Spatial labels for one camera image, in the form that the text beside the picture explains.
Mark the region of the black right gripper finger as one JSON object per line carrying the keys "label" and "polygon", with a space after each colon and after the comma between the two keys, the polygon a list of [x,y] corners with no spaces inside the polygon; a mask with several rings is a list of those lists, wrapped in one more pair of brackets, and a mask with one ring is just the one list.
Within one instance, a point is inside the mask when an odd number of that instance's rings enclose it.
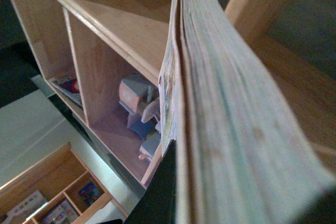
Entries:
{"label": "black right gripper finger", "polygon": [[127,223],[175,223],[176,141],[172,140],[145,194]]}

